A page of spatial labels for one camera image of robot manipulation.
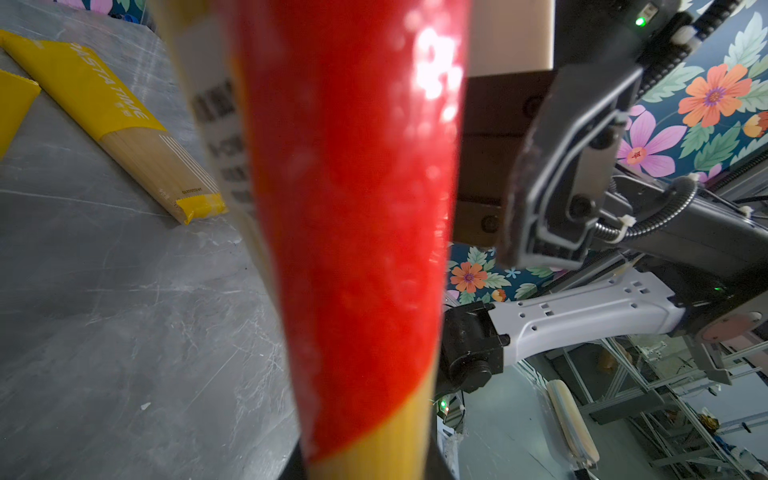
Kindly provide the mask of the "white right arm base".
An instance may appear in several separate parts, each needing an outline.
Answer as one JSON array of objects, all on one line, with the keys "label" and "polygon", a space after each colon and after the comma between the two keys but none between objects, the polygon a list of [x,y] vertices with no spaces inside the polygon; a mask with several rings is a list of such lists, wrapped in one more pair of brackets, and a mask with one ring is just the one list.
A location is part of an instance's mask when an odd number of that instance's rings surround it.
[{"label": "white right arm base", "polygon": [[515,302],[451,306],[443,333],[434,398],[471,393],[492,376],[551,350],[635,334],[675,330],[685,309],[651,272],[633,268],[608,280]]}]

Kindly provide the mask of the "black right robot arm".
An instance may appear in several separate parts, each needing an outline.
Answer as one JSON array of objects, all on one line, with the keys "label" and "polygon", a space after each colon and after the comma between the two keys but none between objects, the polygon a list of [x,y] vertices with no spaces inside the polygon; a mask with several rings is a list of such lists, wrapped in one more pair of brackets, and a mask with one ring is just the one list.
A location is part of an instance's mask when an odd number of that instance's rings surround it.
[{"label": "black right robot arm", "polygon": [[767,320],[767,224],[717,194],[767,148],[767,23],[742,5],[482,1],[472,11],[445,335],[521,357],[625,335],[723,342]]}]

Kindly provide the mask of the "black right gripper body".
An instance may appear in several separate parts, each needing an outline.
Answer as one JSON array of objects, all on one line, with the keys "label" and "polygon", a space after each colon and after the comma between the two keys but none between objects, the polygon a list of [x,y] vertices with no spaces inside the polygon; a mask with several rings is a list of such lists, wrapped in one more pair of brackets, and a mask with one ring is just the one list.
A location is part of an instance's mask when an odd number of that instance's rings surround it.
[{"label": "black right gripper body", "polygon": [[640,68],[607,1],[475,1],[453,238],[503,266],[581,267]]}]

